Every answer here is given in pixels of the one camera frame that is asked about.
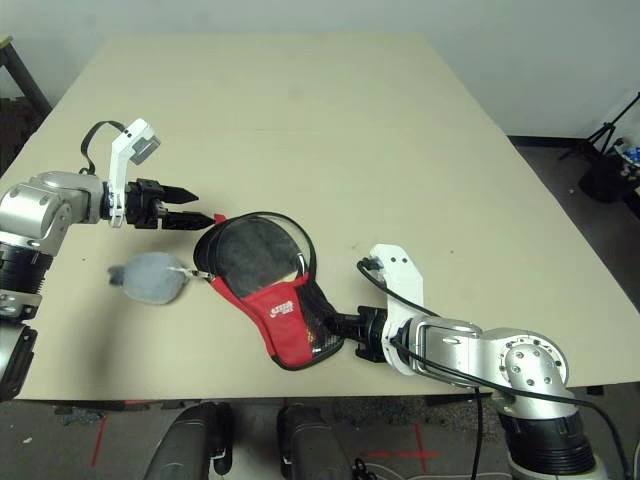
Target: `white label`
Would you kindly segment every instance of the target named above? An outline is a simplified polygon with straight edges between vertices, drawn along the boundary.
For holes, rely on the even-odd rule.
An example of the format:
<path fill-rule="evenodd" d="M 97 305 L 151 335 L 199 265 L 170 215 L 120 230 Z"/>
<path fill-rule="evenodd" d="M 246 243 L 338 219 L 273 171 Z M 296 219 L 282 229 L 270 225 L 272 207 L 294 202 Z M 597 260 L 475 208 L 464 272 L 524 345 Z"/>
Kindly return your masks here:
<path fill-rule="evenodd" d="M 278 315 L 285 315 L 291 312 L 293 312 L 293 302 L 289 300 L 288 302 L 273 307 L 269 316 L 271 318 L 276 318 Z"/>

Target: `cable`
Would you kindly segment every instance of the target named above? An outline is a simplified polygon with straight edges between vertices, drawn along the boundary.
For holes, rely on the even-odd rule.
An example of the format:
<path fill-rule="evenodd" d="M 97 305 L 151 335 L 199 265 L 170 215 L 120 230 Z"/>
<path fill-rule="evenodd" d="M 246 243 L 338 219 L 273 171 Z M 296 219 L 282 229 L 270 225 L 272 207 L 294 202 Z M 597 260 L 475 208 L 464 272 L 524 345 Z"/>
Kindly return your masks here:
<path fill-rule="evenodd" d="M 480 463 L 480 452 L 482 450 L 482 434 L 484 430 L 484 422 L 482 421 L 482 397 L 480 397 L 480 389 L 473 389 L 476 393 L 476 406 L 478 409 L 478 429 L 476 431 L 476 453 L 473 456 L 473 467 L 471 468 L 471 480 L 476 480 L 478 476 L 478 465 Z"/>
<path fill-rule="evenodd" d="M 638 456 L 640 455 L 640 440 L 638 440 L 638 444 L 636 445 L 636 450 L 633 453 L 633 480 L 640 480 L 638 478 Z"/>
<path fill-rule="evenodd" d="M 467 380 L 468 382 L 477 383 L 478 385 L 482 385 L 485 387 L 492 388 L 494 390 L 498 390 L 499 392 L 508 393 L 509 395 L 513 395 L 513 396 L 529 397 L 529 398 L 535 398 L 538 400 L 547 400 L 550 402 L 566 403 L 569 405 L 580 405 L 582 407 L 587 407 L 595 410 L 606 422 L 607 426 L 609 427 L 609 430 L 611 431 L 611 436 L 613 437 L 613 442 L 616 446 L 618 457 L 620 458 L 620 464 L 622 465 L 624 478 L 628 480 L 632 478 L 631 470 L 629 470 L 629 463 L 627 462 L 627 458 L 624 455 L 624 448 L 622 447 L 622 441 L 620 440 L 620 434 L 618 433 L 618 429 L 614 425 L 609 415 L 607 415 L 607 412 L 605 412 L 602 408 L 600 408 L 595 403 L 591 403 L 586 400 L 580 400 L 577 398 L 566 398 L 566 397 L 558 397 L 556 395 L 547 395 L 544 393 L 528 392 L 526 390 L 519 390 L 517 388 L 505 387 L 504 385 L 490 382 L 489 380 L 484 380 L 483 378 L 476 377 L 474 375 L 469 375 L 468 373 L 461 372 L 460 370 L 449 368 L 444 365 L 440 365 L 439 363 L 432 362 L 431 360 L 427 360 L 426 358 L 416 353 L 413 353 L 410 349 L 405 347 L 398 340 L 397 337 L 391 339 L 391 345 L 396 347 L 396 349 L 400 350 L 402 353 L 408 355 L 409 357 L 413 358 L 414 360 L 417 360 L 418 362 L 428 367 L 431 367 L 436 370 L 440 370 L 442 372 L 448 373 L 449 375 L 456 376 L 463 380 Z"/>
<path fill-rule="evenodd" d="M 93 136 L 96 134 L 96 132 L 100 129 L 100 127 L 102 127 L 105 124 L 109 124 L 112 127 L 117 128 L 121 132 L 124 132 L 126 129 L 126 127 L 122 123 L 116 122 L 115 120 L 103 120 L 102 122 L 98 122 L 93 127 L 91 127 L 87 132 L 87 134 L 82 139 L 82 143 L 80 144 L 80 153 L 84 158 L 87 159 L 87 162 L 89 163 L 89 167 L 81 168 L 78 173 L 86 173 L 87 175 L 96 174 L 96 166 L 89 158 L 89 153 L 88 153 L 89 144 L 91 143 L 91 140 L 93 139 Z"/>
<path fill-rule="evenodd" d="M 469 475 L 467 475 L 467 474 L 438 475 L 437 473 L 434 473 L 434 474 L 429 474 L 429 475 L 416 475 L 414 477 L 409 477 L 409 478 L 405 479 L 405 477 L 400 475 L 395 470 L 393 470 L 393 469 L 391 469 L 389 467 L 385 467 L 384 465 L 380 465 L 378 463 L 369 463 L 369 462 L 367 462 L 367 467 L 375 467 L 375 468 L 379 468 L 381 470 L 384 470 L 385 472 L 390 473 L 391 475 L 393 475 L 398 480 L 421 480 L 421 479 L 429 479 L 429 478 L 469 478 Z M 495 477 L 495 476 L 499 476 L 499 477 L 513 478 L 510 473 L 506 473 L 506 472 L 483 472 L 483 473 L 478 473 L 477 476 L 478 477 L 490 477 L 490 476 L 494 476 Z"/>
<path fill-rule="evenodd" d="M 395 298 L 396 300 L 398 300 L 399 302 L 404 303 L 405 305 L 407 305 L 408 307 L 413 308 L 414 310 L 417 310 L 419 312 L 424 313 L 425 315 L 429 315 L 430 317 L 439 317 L 440 315 L 438 315 L 435 312 L 432 312 L 431 310 L 429 310 L 428 308 L 425 308 L 421 305 L 418 305 L 417 303 L 413 303 L 410 302 L 409 300 L 407 300 L 406 298 L 402 297 L 401 295 L 398 295 L 396 292 L 394 292 L 393 290 L 389 289 L 386 287 L 386 285 L 384 285 L 382 282 L 380 282 L 379 280 L 377 280 L 373 275 L 371 275 L 367 270 L 369 270 L 367 268 L 367 265 L 369 267 L 372 267 L 370 259 L 368 258 L 364 258 L 362 260 L 360 260 L 357 264 L 356 267 L 358 268 L 358 270 L 360 271 L 360 273 L 362 275 L 364 275 L 364 277 L 369 280 L 371 283 L 373 283 L 376 287 L 378 287 L 380 290 L 382 290 L 384 293 L 386 293 L 387 295 Z"/>

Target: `black connector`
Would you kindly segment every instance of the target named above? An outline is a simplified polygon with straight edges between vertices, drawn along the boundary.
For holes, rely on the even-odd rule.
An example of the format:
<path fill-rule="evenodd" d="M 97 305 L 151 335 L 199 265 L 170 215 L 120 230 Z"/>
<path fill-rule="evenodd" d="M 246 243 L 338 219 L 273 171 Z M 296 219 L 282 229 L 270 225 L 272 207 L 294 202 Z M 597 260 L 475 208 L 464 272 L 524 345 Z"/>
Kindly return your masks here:
<path fill-rule="evenodd" d="M 380 265 L 378 263 L 378 261 L 374 260 L 373 258 L 364 257 L 358 263 L 360 265 L 362 265 L 364 268 L 366 268 L 367 270 L 380 270 L 380 269 L 382 269 L 382 265 Z"/>
<path fill-rule="evenodd" d="M 358 307 L 359 315 L 337 313 L 325 320 L 331 333 L 358 342 L 356 356 L 374 363 L 386 362 L 382 350 L 382 328 L 387 320 L 387 310 L 376 307 Z"/>

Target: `white bracket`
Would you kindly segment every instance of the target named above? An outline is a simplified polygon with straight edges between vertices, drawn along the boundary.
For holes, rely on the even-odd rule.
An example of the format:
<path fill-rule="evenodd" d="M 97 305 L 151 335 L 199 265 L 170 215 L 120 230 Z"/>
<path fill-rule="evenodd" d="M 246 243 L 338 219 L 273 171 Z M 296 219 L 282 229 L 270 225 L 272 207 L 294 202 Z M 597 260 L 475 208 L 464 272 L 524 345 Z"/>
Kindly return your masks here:
<path fill-rule="evenodd" d="M 369 255 L 382 267 L 375 273 L 382 277 L 389 290 L 423 306 L 422 275 L 407 252 L 397 245 L 378 244 L 371 249 Z M 382 349 L 387 362 L 403 375 L 415 375 L 416 372 L 400 360 L 398 351 L 390 340 L 407 321 L 420 315 L 422 313 L 387 295 L 387 321 L 382 329 Z"/>
<path fill-rule="evenodd" d="M 109 225 L 112 227 L 120 228 L 126 214 L 125 186 L 129 160 L 140 165 L 159 145 L 153 128 L 141 118 L 129 125 L 111 144 L 107 189 Z"/>

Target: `tripod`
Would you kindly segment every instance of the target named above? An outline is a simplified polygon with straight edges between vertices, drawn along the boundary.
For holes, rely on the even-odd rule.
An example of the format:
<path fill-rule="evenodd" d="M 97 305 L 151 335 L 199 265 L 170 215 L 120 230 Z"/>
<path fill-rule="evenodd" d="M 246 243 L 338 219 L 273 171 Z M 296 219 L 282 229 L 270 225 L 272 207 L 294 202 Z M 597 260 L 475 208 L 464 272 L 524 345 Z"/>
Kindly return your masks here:
<path fill-rule="evenodd" d="M 560 155 L 558 157 L 558 161 L 564 160 L 569 155 L 575 152 L 584 151 L 584 147 L 586 147 L 587 145 L 594 145 L 604 135 L 607 135 L 607 138 L 605 139 L 604 144 L 600 149 L 600 155 L 604 155 L 604 153 L 607 151 L 607 147 L 609 146 L 609 142 L 611 141 L 611 137 L 613 136 L 613 132 L 615 132 L 616 130 L 616 122 L 618 122 L 618 120 L 620 120 L 624 116 L 624 114 L 627 113 L 631 109 L 631 107 L 633 107 L 636 104 L 638 100 L 640 100 L 640 92 L 638 92 L 638 94 L 636 95 L 636 98 L 631 100 L 631 102 L 629 102 L 629 104 L 626 107 L 624 107 L 624 109 L 618 114 L 616 118 L 614 118 L 611 122 L 603 123 L 602 127 L 600 127 L 598 130 L 596 130 L 591 135 L 589 135 L 588 138 L 585 138 L 584 140 L 578 142 L 569 151 Z"/>

